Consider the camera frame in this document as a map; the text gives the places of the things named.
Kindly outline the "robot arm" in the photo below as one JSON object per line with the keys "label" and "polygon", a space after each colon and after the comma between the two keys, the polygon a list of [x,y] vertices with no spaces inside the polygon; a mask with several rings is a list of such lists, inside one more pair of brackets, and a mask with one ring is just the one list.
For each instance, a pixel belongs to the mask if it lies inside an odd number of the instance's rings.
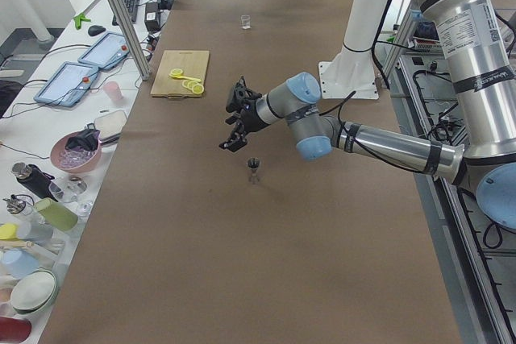
{"label": "robot arm", "polygon": [[326,116],[317,108],[322,96],[318,81],[299,73],[266,94],[239,80],[226,105],[227,123],[233,129],[221,147],[238,151],[249,134],[285,120],[307,160],[338,148],[409,172],[442,177],[473,193],[490,219],[514,228],[515,72],[491,0],[416,1],[437,28],[468,145],[446,145]]}

